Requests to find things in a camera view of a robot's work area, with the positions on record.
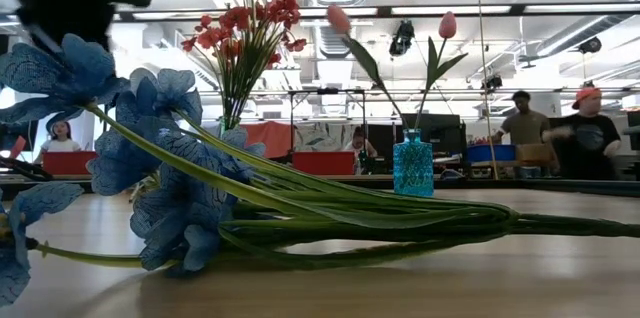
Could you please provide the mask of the pink artificial tulip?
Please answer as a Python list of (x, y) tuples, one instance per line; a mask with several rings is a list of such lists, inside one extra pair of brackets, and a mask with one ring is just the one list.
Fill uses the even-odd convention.
[(435, 82), (442, 77), (446, 72), (448, 72), (451, 68), (457, 65), (461, 60), (463, 60), (467, 53), (462, 53), (454, 58), (451, 58), (447, 61), (442, 62), (442, 55), (446, 43), (449, 39), (453, 38), (457, 33), (457, 21), (453, 12), (448, 11), (444, 14), (440, 21), (438, 34), (442, 39), (441, 45), (439, 48), (436, 48), (436, 45), (431, 37), (428, 38), (428, 60), (426, 62), (427, 66), (427, 79), (425, 88), (423, 90), (423, 96), (420, 101), (419, 110), (416, 116), (414, 128), (418, 129), (420, 127), (420, 122), (422, 118), (422, 111), (424, 108), (424, 104), (426, 101), (426, 96), (431, 90), (432, 86)]
[(406, 119), (402, 116), (401, 110), (399, 109), (395, 100), (392, 98), (391, 94), (386, 88), (382, 78), (380, 77), (376, 60), (371, 56), (366, 48), (364, 48), (357, 40), (351, 37), (351, 22), (347, 14), (340, 6), (330, 5), (327, 8), (327, 19), (334, 31), (340, 35), (343, 43), (349, 48), (356, 61), (360, 64), (369, 78), (385, 94), (389, 102), (392, 104), (394, 111), (401, 119), (403, 128), (408, 129), (409, 125)]

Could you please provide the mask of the blue artificial flower bunch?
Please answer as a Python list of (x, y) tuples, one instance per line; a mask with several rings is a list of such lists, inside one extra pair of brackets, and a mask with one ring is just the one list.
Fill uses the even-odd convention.
[(191, 277), (250, 257), (298, 270), (377, 265), (508, 235), (640, 239), (640, 224), (381, 192), (271, 162), (243, 129), (217, 137), (200, 127), (192, 72), (139, 68), (120, 78), (109, 52), (73, 34), (0, 55), (0, 87), (26, 94), (0, 109), (2, 123), (102, 116), (113, 104), (87, 166), (93, 191), (113, 196), (155, 181), (133, 205), (138, 254), (65, 251), (74, 261)]

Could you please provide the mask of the blue glass vase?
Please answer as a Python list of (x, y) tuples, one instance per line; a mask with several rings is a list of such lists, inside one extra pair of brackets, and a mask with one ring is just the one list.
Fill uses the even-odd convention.
[(394, 192), (431, 197), (434, 193), (432, 144), (421, 139), (421, 130), (404, 129), (404, 140), (393, 146)]

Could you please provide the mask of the person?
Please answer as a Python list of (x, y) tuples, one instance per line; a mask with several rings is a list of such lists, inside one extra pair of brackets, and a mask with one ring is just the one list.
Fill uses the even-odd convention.
[(80, 145), (72, 139), (71, 126), (68, 121), (54, 123), (49, 133), (49, 138), (41, 145), (41, 154), (69, 153), (81, 150)]
[(550, 128), (549, 119), (530, 108), (530, 94), (520, 90), (513, 94), (512, 100), (518, 112), (509, 116), (501, 124), (499, 130), (493, 135), (494, 143), (500, 143), (504, 135), (509, 135), (512, 145), (543, 143), (551, 149), (551, 146), (542, 139), (543, 133)]
[(560, 176), (571, 180), (616, 180), (612, 157), (621, 145), (613, 121), (600, 113), (602, 92), (585, 86), (576, 93), (575, 114), (545, 130), (542, 140), (556, 151)]
[(377, 150), (365, 138), (364, 130), (361, 126), (357, 126), (352, 134), (351, 140), (343, 148), (344, 151), (352, 152), (354, 154), (354, 173), (359, 175), (365, 168), (367, 158), (375, 158), (378, 156)]

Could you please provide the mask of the red plastic bin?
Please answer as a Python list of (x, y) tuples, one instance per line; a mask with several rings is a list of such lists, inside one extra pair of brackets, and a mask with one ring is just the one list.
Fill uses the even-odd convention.
[(355, 155), (350, 151), (294, 152), (293, 167), (313, 175), (353, 175)]
[(88, 175), (87, 163), (96, 158), (93, 151), (46, 152), (43, 154), (42, 167), (53, 175)]

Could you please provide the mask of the orange cloth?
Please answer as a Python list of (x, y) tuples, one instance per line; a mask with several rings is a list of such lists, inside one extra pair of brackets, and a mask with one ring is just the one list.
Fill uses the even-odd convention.
[(264, 153), (266, 158), (284, 157), (292, 147), (289, 124), (268, 121), (260, 124), (244, 124), (243, 128), (248, 133), (249, 145), (263, 143), (266, 146)]

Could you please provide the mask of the black ceiling-hung device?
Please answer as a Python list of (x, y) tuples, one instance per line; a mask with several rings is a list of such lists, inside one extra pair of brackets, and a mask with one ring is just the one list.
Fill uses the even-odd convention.
[(585, 55), (587, 53), (594, 54), (601, 50), (602, 43), (598, 37), (592, 37), (591, 39), (581, 43), (578, 46), (578, 51)]
[(412, 22), (407, 19), (402, 20), (392, 38), (389, 47), (390, 55), (392, 57), (404, 55), (410, 49), (414, 38), (415, 32)]

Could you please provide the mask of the black monitor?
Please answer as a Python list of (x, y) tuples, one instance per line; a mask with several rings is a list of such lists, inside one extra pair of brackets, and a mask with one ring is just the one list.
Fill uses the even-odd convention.
[(463, 142), (465, 128), (459, 115), (447, 114), (403, 114), (405, 125), (400, 133), (401, 140), (393, 147), (395, 158), (431, 156), (452, 157), (462, 154), (466, 148)]

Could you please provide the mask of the thin vertical rod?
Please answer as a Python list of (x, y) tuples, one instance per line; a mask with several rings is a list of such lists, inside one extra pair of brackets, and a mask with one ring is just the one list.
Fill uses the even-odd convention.
[(499, 172), (498, 172), (495, 149), (494, 149), (494, 139), (493, 139), (494, 136), (492, 134), (492, 128), (491, 128), (490, 105), (488, 102), (488, 97), (489, 97), (488, 74), (487, 74), (487, 61), (486, 61), (486, 55), (485, 55), (485, 35), (484, 35), (484, 25), (483, 25), (484, 20), (483, 20), (482, 0), (477, 0), (477, 7), (478, 7), (478, 21), (479, 21), (478, 27), (479, 27), (480, 40), (481, 40), (481, 63), (482, 63), (481, 73), (482, 73), (482, 90), (483, 90), (482, 97), (483, 97), (483, 104), (485, 109), (484, 117), (487, 125), (488, 143), (489, 143), (489, 148), (491, 153), (491, 168), (492, 168), (493, 179), (495, 181), (498, 181)]

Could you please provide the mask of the blue plastic bin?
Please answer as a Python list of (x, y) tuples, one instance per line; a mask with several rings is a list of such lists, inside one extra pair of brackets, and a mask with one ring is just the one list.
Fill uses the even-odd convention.
[(467, 148), (467, 158), (469, 162), (489, 162), (496, 161), (515, 161), (516, 147), (511, 144), (481, 144), (473, 145)]

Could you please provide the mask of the black overhead beam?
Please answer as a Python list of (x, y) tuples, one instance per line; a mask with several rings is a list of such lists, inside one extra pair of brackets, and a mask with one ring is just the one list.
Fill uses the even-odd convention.
[[(350, 6), (343, 7), (343, 11), (349, 17), (356, 19), (438, 18), (447, 12), (463, 18), (480, 15), (483, 17), (637, 15), (640, 14), (640, 1), (482, 6)], [(117, 12), (114, 21), (123, 23), (188, 22), (199, 21), (203, 15), (217, 19), (225, 13), (223, 9), (128, 10)]]

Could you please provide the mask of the brown cardboard box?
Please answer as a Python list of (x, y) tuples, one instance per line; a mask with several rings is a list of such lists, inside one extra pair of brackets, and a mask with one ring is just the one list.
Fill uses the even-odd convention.
[(554, 155), (546, 144), (521, 144), (516, 146), (516, 160), (526, 164), (546, 164), (554, 160)]

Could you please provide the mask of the black background table frame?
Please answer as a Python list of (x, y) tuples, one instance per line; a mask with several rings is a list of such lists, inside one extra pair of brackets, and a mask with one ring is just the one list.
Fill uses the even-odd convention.
[(289, 125), (290, 125), (290, 149), (289, 153), (292, 154), (295, 151), (295, 124), (294, 124), (294, 111), (298, 105), (310, 95), (340, 95), (344, 94), (355, 102), (362, 109), (362, 129), (364, 138), (367, 138), (367, 117), (366, 117), (366, 91), (362, 88), (356, 89), (338, 89), (338, 88), (317, 88), (315, 90), (289, 90), (287, 92), (289, 96)]

